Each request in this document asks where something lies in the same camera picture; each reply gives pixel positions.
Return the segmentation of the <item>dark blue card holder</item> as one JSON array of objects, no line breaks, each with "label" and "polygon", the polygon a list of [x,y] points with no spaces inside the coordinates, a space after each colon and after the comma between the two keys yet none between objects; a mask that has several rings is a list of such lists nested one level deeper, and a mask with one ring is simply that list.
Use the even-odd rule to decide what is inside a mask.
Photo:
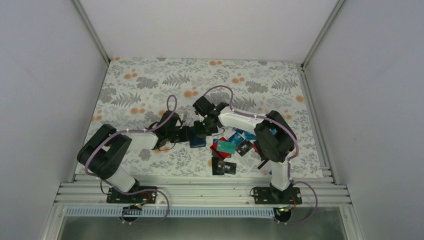
[{"label": "dark blue card holder", "polygon": [[190,133],[189,137],[189,146],[192,149],[195,148],[203,148],[206,146],[206,138],[205,137],[199,137],[195,132]]}]

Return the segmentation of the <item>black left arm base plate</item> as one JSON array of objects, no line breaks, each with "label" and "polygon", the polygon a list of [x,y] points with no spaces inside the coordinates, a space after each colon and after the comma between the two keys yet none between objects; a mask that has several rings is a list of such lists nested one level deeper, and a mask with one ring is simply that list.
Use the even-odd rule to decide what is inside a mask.
[{"label": "black left arm base plate", "polygon": [[157,189],[156,186],[139,186],[136,190],[138,193],[123,194],[114,188],[109,188],[106,202],[108,204],[155,204]]}]

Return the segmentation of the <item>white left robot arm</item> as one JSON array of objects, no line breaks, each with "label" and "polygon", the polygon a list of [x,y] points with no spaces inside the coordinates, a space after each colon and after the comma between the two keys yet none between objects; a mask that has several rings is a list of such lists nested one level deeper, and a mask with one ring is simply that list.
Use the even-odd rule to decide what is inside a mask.
[{"label": "white left robot arm", "polygon": [[84,171],[113,186],[124,201],[139,197],[139,181],[121,167],[130,150],[159,150],[166,143],[184,143],[193,137],[180,115],[167,110],[161,119],[145,129],[118,131],[110,124],[102,125],[79,150],[77,161]]}]

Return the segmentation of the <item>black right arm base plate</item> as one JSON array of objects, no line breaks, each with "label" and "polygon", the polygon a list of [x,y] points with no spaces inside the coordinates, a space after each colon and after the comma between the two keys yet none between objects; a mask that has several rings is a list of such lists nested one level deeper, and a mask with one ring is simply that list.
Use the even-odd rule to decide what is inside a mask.
[{"label": "black right arm base plate", "polygon": [[273,187],[253,187],[250,192],[256,205],[300,205],[303,203],[298,187],[289,186],[280,191]]}]

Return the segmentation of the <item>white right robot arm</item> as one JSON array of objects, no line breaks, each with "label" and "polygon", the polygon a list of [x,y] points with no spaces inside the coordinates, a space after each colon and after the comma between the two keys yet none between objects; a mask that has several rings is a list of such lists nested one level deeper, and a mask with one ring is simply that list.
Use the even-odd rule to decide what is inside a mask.
[{"label": "white right robot arm", "polygon": [[195,111],[203,117],[200,121],[202,135],[210,135],[215,127],[237,128],[255,135],[259,149],[271,161],[271,198],[278,204],[290,197],[290,164],[299,152],[297,137],[282,116],[275,110],[268,114],[255,114],[233,108],[228,103],[214,105],[210,102],[194,103]]}]

